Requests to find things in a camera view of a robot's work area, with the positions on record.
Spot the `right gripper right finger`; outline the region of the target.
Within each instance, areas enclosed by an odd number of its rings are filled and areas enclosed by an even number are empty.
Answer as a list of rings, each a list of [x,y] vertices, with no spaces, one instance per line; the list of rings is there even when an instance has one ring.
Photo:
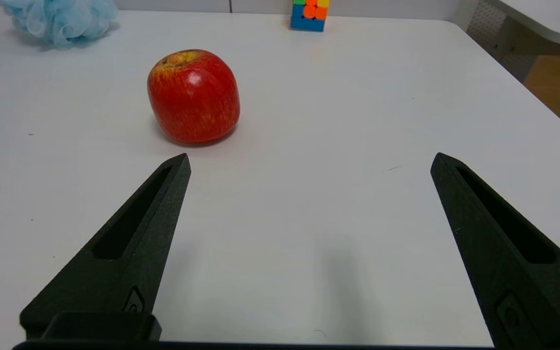
[[[431,177],[494,346],[560,348],[560,248],[458,159]]]

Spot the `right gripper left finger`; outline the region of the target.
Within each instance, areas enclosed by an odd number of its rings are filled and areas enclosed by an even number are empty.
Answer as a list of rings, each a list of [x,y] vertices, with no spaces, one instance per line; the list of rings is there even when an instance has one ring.
[[[191,176],[163,162],[20,313],[27,339],[155,340],[153,307]]]

